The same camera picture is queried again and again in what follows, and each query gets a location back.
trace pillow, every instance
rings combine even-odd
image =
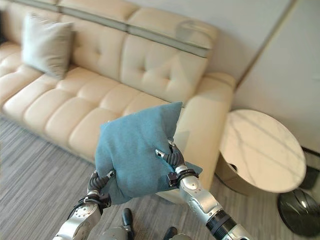
[[[5,36],[2,33],[2,24],[3,22],[2,22],[1,11],[0,11],[0,45],[7,41]]]
[[[156,156],[155,149],[170,152],[168,140],[174,140],[181,106],[175,102],[151,107],[101,126],[95,167],[100,177],[115,169],[115,177],[102,189],[112,204],[172,189],[167,174],[174,169]]]
[[[23,62],[63,79],[70,61],[72,26],[29,13],[24,20]]]

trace gray throw pillow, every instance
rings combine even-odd
[[[70,22],[54,22],[29,13],[24,20],[23,62],[63,79],[70,62],[72,27]]]

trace striped carpet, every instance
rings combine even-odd
[[[86,193],[94,166],[4,118],[0,118],[0,147],[0,240],[51,240]],[[246,197],[218,179],[211,192],[255,239],[306,239],[282,223],[275,194]],[[120,225],[124,208],[133,212],[136,240],[161,240],[170,226],[194,240],[213,239],[188,206],[150,195],[105,209],[89,240]]]

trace sofa cushion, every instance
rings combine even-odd
[[[128,32],[183,51],[209,57],[218,30],[207,23],[155,8],[143,7],[128,21]]]
[[[122,51],[120,81],[168,102],[186,103],[207,63],[207,58],[129,35]]]
[[[29,13],[24,22],[23,62],[62,79],[70,61],[72,26]]]
[[[62,0],[64,14],[126,31],[128,18],[139,8],[123,0]]]
[[[28,13],[35,13],[44,18],[48,18],[57,22],[60,13],[39,9],[32,6],[23,5],[20,3],[10,3],[4,14],[3,33],[4,36],[11,42],[22,43],[23,26],[25,17]]]
[[[63,23],[73,23],[75,31],[72,62],[108,78],[119,80],[124,31],[63,15]]]
[[[0,47],[0,107],[42,73],[21,61],[21,48],[13,42]]]
[[[92,162],[101,124],[166,103],[76,67],[64,80],[40,76],[11,97],[3,106],[3,112]]]

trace white wall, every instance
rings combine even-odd
[[[267,113],[320,153],[320,1],[298,0],[236,92],[233,108]]]
[[[220,29],[209,71],[236,79],[263,44],[290,0],[129,0],[196,18]]]

